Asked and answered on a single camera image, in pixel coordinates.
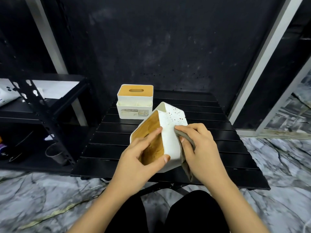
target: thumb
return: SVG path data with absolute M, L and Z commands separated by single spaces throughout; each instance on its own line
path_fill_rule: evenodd
M 182 136 L 179 137 L 179 140 L 181 142 L 181 145 L 183 146 L 186 160 L 187 160 L 187 162 L 189 162 L 189 160 L 194 158 L 194 151 L 193 151 L 192 145 L 190 144 L 190 142 L 187 139 L 185 139 Z
M 160 171 L 164 165 L 171 159 L 168 154 L 162 155 L 157 160 L 145 166 L 147 175 L 151 178 L 154 174 Z

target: gray cup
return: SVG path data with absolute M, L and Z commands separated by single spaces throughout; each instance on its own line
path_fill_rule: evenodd
M 63 156 L 63 152 L 59 150 L 59 147 L 57 143 L 54 143 L 50 145 L 46 150 L 45 150 L 45 155 L 47 157 L 50 157 L 54 159 L 57 163 L 60 165 L 64 166 L 67 164 L 67 160 Z

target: gray marble pattern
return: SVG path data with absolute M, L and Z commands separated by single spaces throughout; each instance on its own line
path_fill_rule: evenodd
M 271 190 L 241 189 L 241 193 L 271 232 L 302 232 L 311 218 L 311 140 L 242 141 Z M 105 187 L 99 179 L 0 171 L 0 233 L 66 232 Z M 208 192 L 196 185 L 183 189 Z M 181 198 L 170 189 L 142 196 L 150 232 L 158 220 L 165 221 L 170 207 Z M 311 223 L 305 232 L 311 233 Z

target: left hand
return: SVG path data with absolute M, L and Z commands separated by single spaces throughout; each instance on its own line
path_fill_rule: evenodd
M 115 174 L 108 187 L 115 188 L 127 198 L 136 194 L 146 182 L 170 160 L 169 155 L 163 155 L 153 163 L 143 165 L 138 159 L 150 142 L 162 132 L 159 127 L 144 138 L 135 139 L 121 154 Z

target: tissue box label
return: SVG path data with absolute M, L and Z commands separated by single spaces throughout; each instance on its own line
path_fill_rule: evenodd
M 121 115 L 147 117 L 149 115 L 149 110 L 121 109 Z

